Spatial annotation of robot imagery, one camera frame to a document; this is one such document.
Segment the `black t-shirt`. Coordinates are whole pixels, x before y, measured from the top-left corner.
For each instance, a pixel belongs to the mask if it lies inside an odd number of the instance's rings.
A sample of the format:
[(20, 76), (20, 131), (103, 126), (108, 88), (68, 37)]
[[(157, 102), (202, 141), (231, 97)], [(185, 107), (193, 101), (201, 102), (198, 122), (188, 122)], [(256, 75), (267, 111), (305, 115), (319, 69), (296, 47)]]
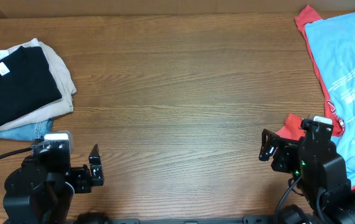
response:
[(0, 59), (0, 126), (62, 98), (41, 47)]

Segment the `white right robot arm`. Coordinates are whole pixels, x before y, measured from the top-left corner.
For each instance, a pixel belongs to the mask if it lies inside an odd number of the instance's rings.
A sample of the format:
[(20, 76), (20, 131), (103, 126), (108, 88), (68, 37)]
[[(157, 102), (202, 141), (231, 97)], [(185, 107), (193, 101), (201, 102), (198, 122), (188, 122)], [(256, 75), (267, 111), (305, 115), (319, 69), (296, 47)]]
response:
[(297, 141), (265, 129), (259, 159), (272, 159), (274, 171), (292, 175), (288, 191), (301, 190), (318, 222), (355, 223), (355, 190), (331, 141), (331, 128), (307, 129)]

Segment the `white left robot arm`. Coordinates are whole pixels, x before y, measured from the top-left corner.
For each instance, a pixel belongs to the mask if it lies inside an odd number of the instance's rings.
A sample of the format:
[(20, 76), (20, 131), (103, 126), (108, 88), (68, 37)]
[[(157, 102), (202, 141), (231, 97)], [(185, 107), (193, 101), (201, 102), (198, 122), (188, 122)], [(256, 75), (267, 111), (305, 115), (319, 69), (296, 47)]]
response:
[(99, 147), (94, 145), (90, 164), (81, 167), (71, 166), (67, 141), (34, 144), (32, 150), (4, 183), (6, 223), (65, 223), (75, 194), (104, 185)]

